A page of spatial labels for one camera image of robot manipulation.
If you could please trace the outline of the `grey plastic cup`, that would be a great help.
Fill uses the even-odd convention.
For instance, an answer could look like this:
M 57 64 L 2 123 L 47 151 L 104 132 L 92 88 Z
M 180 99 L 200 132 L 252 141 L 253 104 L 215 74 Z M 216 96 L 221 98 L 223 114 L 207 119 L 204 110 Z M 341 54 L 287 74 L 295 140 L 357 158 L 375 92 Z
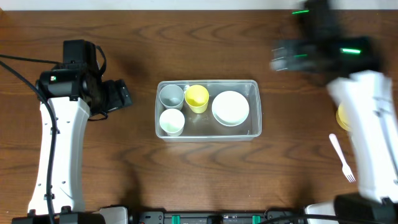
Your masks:
M 181 110 L 184 102 L 184 92 L 177 85 L 167 85 L 161 89 L 159 100 L 166 109 Z

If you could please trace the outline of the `white plastic cup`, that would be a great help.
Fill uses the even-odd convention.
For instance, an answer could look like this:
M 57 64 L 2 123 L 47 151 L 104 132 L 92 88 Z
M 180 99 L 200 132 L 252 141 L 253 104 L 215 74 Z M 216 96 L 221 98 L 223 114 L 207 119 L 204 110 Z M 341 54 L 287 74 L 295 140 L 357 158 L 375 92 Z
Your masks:
M 172 137 L 182 134 L 185 126 L 185 117 L 180 110 L 167 109 L 160 115 L 160 127 Z

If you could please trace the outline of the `clear plastic container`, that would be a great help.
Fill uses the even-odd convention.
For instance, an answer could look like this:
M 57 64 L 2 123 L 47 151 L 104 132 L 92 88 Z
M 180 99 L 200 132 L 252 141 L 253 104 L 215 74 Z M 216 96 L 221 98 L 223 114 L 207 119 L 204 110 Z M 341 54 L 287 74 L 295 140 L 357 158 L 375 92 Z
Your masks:
M 167 85 L 177 85 L 183 90 L 192 85 L 201 85 L 210 94 L 208 108 L 202 114 L 194 113 L 187 104 L 183 105 L 182 113 L 185 117 L 185 126 L 179 136 L 169 136 L 159 123 L 160 115 L 165 110 L 159 99 L 160 91 Z M 217 122 L 213 116 L 211 104 L 214 98 L 224 91 L 236 91 L 247 99 L 249 114 L 242 124 L 227 127 Z M 250 141 L 262 133 L 262 106 L 258 84 L 254 80 L 162 81 L 157 86 L 155 100 L 155 133 L 165 142 Z

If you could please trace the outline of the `yellow plastic cup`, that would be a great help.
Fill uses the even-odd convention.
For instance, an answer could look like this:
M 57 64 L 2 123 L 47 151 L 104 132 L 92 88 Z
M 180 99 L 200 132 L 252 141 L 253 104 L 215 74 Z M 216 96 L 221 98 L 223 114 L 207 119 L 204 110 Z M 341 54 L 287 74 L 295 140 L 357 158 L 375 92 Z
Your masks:
M 185 101 L 189 108 L 196 114 L 206 111 L 209 99 L 209 92 L 204 86 L 192 85 L 188 86 L 185 90 Z

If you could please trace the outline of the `white bowl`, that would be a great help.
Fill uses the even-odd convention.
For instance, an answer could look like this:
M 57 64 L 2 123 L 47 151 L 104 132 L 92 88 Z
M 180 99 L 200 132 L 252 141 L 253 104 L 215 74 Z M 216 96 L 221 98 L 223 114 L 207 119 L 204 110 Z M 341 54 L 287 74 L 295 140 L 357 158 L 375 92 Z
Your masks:
M 217 122 L 233 127 L 247 119 L 250 109 L 247 99 L 242 94 L 236 91 L 224 91 L 214 98 L 211 111 Z

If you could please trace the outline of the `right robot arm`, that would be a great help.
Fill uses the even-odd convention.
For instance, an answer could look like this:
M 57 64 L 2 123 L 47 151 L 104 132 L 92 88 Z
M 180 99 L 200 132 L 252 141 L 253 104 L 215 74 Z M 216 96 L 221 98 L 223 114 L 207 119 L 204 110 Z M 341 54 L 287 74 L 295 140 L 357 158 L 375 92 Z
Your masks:
M 357 166 L 358 190 L 305 207 L 304 223 L 397 222 L 397 115 L 392 80 L 369 37 L 280 40 L 274 70 L 317 72 L 344 109 Z

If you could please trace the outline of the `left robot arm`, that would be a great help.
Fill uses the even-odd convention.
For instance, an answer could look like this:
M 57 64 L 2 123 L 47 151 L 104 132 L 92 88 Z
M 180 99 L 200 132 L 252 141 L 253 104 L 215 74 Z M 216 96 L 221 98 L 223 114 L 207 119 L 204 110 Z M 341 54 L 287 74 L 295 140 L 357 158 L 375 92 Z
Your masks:
M 107 116 L 111 96 L 128 96 L 122 80 L 102 81 L 101 72 L 57 69 L 43 72 L 33 85 L 40 99 L 42 143 L 39 170 L 25 217 L 13 223 L 128 223 L 125 206 L 87 212 L 81 168 L 86 124 Z

